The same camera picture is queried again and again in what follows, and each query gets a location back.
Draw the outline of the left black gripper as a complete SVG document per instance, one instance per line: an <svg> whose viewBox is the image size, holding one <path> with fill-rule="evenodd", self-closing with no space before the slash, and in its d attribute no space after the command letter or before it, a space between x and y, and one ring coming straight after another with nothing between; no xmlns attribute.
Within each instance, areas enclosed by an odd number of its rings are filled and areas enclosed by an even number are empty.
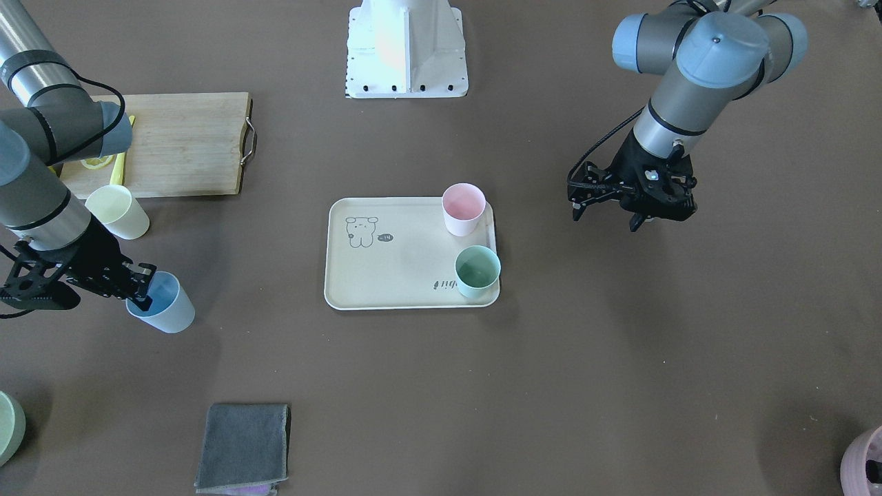
<svg viewBox="0 0 882 496"><path fill-rule="evenodd" d="M692 158L679 139L657 157L630 132L611 166L601 169L584 156L568 173L571 220L579 222L593 204L615 200L633 214L628 222L631 233L652 218L683 222L697 211L696 184Z"/></svg>

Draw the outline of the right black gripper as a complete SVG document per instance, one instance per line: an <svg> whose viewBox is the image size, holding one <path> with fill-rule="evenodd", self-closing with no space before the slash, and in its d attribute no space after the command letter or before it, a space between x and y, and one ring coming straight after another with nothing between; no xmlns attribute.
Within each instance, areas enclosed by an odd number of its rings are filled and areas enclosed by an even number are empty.
<svg viewBox="0 0 882 496"><path fill-rule="evenodd" d="M156 266L134 266L123 256L116 236L97 220L64 248L39 251L34 241L19 240L14 249L18 255L1 289L2 302L14 309L73 309L80 302L73 287L129 300L141 311L152 305L148 293Z"/></svg>

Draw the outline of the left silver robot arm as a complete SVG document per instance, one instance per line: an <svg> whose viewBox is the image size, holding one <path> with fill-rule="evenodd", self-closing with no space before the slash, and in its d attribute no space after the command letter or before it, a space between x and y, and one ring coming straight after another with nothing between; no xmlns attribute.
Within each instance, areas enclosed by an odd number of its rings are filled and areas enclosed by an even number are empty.
<svg viewBox="0 0 882 496"><path fill-rule="evenodd" d="M624 18L611 45L615 65L659 75L608 167L583 156L566 183L571 216L617 201L630 231L655 218L683 222L697 210L692 150L731 101L778 81L808 49L806 26L766 1L674 1Z"/></svg>

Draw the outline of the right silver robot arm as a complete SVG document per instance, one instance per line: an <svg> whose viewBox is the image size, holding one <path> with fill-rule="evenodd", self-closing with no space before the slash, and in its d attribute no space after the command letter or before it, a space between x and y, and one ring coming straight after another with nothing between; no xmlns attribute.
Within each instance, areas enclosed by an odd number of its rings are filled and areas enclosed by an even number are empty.
<svg viewBox="0 0 882 496"><path fill-rule="evenodd" d="M78 289L149 309L155 266L135 265L116 236L53 172L67 161L128 150L125 101L94 101L19 1L1 3L2 86L20 101L2 112L1 220L18 238L2 302L19 313L69 310Z"/></svg>

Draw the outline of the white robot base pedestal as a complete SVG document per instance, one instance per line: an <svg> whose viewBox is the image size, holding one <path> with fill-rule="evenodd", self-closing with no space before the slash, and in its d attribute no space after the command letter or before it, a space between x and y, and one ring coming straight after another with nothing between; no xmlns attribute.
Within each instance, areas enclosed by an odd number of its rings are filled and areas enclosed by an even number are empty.
<svg viewBox="0 0 882 496"><path fill-rule="evenodd" d="M468 91L460 9L447 1L363 1L350 9L346 97L440 99Z"/></svg>

